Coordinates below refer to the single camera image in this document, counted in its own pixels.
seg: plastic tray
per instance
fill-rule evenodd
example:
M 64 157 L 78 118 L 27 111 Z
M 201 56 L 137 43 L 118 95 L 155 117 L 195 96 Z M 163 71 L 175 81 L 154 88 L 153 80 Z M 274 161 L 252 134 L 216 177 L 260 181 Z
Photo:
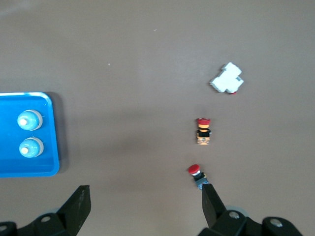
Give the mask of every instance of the plastic tray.
M 36 110 L 43 116 L 43 125 L 34 131 L 23 130 L 17 123 L 25 110 Z M 0 93 L 0 177 L 53 176 L 59 170 L 59 158 L 53 113 L 53 103 L 43 92 Z M 44 151 L 34 158 L 19 152 L 21 142 L 37 137 Z

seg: gray table surface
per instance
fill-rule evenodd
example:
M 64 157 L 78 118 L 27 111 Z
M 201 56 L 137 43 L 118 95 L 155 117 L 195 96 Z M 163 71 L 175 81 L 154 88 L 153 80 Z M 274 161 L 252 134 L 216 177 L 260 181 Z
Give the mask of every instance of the gray table surface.
M 24 226 L 89 184 L 79 236 L 194 236 L 197 163 L 226 205 L 313 235 L 314 25 L 313 0 L 1 1 L 0 92 L 52 94 L 62 167 L 0 179 L 0 221 Z M 237 95 L 208 85 L 229 61 Z

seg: screw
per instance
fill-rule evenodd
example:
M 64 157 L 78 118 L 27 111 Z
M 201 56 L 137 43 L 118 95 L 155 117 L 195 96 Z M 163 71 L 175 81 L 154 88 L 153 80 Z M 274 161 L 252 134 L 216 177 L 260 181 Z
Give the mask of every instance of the screw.
M 40 222 L 44 223 L 44 222 L 47 222 L 47 221 L 49 221 L 49 220 L 50 220 L 50 216 L 45 216 L 45 217 L 43 217 L 43 218 L 40 220 Z
M 276 226 L 276 227 L 282 227 L 282 226 L 283 226 L 282 223 L 281 223 L 281 221 L 280 221 L 280 220 L 277 220 L 277 219 L 271 219 L 271 220 L 270 220 L 270 223 L 273 224 L 273 225 Z
M 239 214 L 236 213 L 236 212 L 234 212 L 234 211 L 231 211 L 231 212 L 229 213 L 229 216 L 230 216 L 231 218 L 234 218 L 234 219 L 239 219 L 239 218 L 240 218 Z
M 0 232 L 5 231 L 8 227 L 6 225 L 0 226 Z

